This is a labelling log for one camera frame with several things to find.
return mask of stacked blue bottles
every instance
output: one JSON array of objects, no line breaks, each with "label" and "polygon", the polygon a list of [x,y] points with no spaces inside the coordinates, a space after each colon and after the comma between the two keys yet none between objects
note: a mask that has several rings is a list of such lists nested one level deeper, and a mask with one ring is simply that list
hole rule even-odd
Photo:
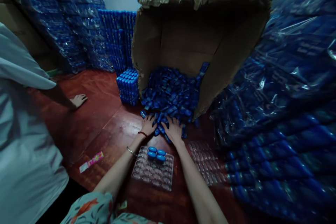
[{"label": "stacked blue bottles", "polygon": [[214,100],[235,196],[298,222],[336,204],[335,0],[275,0],[261,43]]},{"label": "stacked blue bottles", "polygon": [[105,28],[114,70],[119,76],[126,69],[133,68],[131,45],[136,13],[116,10],[99,10],[98,12]]},{"label": "stacked blue bottles", "polygon": [[[180,73],[176,68],[160,66],[151,72],[148,87],[142,91],[142,105],[145,110],[155,111],[155,121],[157,129],[154,134],[162,133],[168,142],[169,138],[165,134],[161,122],[169,127],[170,118],[177,118],[183,123],[182,137],[186,138],[185,123],[190,123],[193,119],[194,110],[198,105],[200,84],[209,66],[209,62],[204,62],[199,74],[196,77],[188,78]],[[198,119],[194,121],[199,127]]]},{"label": "stacked blue bottles", "polygon": [[326,216],[336,203],[335,105],[331,101],[299,114],[225,153],[226,178],[234,195],[292,221]]},{"label": "stacked blue bottles", "polygon": [[20,0],[48,43],[64,57],[64,69],[78,73],[88,66],[78,39],[62,15],[58,0]]},{"label": "stacked blue bottles", "polygon": [[79,47],[94,68],[113,72],[107,53],[104,31],[98,9],[104,9],[104,0],[59,0],[61,11],[71,31],[78,38]]},{"label": "stacked blue bottles", "polygon": [[124,15],[124,28],[125,28],[125,54],[126,63],[128,68],[134,68],[132,63],[132,40],[133,29],[135,25],[136,12],[125,11]]},{"label": "stacked blue bottles", "polygon": [[117,85],[121,102],[135,106],[139,101],[138,72],[135,69],[127,69],[117,77]]}]

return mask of woman's left hand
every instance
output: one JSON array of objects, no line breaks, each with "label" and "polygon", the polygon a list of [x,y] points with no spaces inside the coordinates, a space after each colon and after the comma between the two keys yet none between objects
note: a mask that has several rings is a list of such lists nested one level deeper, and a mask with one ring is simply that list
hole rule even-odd
[{"label": "woman's left hand", "polygon": [[153,125],[155,116],[146,116],[142,121],[141,131],[146,133],[148,136],[154,132],[158,124]]}]

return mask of bracelet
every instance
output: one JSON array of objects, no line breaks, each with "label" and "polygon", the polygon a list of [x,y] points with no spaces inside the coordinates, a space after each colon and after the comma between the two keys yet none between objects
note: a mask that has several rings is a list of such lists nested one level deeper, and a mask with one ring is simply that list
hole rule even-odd
[{"label": "bracelet", "polygon": [[148,137],[148,135],[145,132],[139,131],[138,134],[143,134],[145,137]]},{"label": "bracelet", "polygon": [[129,147],[127,146],[126,147],[126,149],[133,155],[133,156],[135,156],[136,157],[136,154],[133,152],[133,151],[131,151],[130,149],[129,149]]}]

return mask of hand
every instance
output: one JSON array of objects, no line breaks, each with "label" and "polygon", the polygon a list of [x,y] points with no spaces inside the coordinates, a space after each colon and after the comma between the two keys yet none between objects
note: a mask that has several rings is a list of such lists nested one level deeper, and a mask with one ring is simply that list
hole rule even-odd
[{"label": "hand", "polygon": [[87,99],[85,94],[76,95],[73,99],[70,99],[74,105],[73,109],[78,109]]},{"label": "hand", "polygon": [[158,124],[155,124],[153,126],[153,122],[154,122],[155,116],[146,116],[143,121],[142,121],[142,128],[141,131],[146,133],[147,135],[150,135],[154,132],[154,130],[156,129],[156,126]]},{"label": "hand", "polygon": [[184,145],[184,142],[182,140],[183,125],[180,125],[180,122],[175,117],[173,118],[173,120],[171,120],[169,117],[167,117],[167,119],[169,121],[169,128],[167,128],[165,123],[161,122],[161,124],[168,138],[173,142],[175,147],[178,147],[181,144]]}]

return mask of wooden floor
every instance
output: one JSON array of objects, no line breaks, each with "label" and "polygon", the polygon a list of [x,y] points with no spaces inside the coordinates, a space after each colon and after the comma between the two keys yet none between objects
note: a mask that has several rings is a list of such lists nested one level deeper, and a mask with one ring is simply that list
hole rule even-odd
[{"label": "wooden floor", "polygon": [[[29,92],[35,97],[55,144],[64,157],[64,166],[70,177],[89,191],[126,150],[141,129],[141,104],[124,106],[119,99],[116,75],[98,70],[85,70],[77,75],[54,78],[65,94],[72,98],[85,93],[86,103],[77,111],[49,100],[37,90]],[[201,128],[187,126],[186,141],[213,141],[214,129],[209,115],[200,117]],[[182,167],[173,145],[162,136],[143,143],[163,149],[174,156],[172,192],[157,189],[150,184],[131,178],[131,167],[116,203],[127,200],[127,209],[155,222],[197,223],[191,199],[184,181]],[[104,158],[82,174],[79,167],[102,151]],[[210,187],[229,223],[246,223],[246,217],[223,184]]]}]

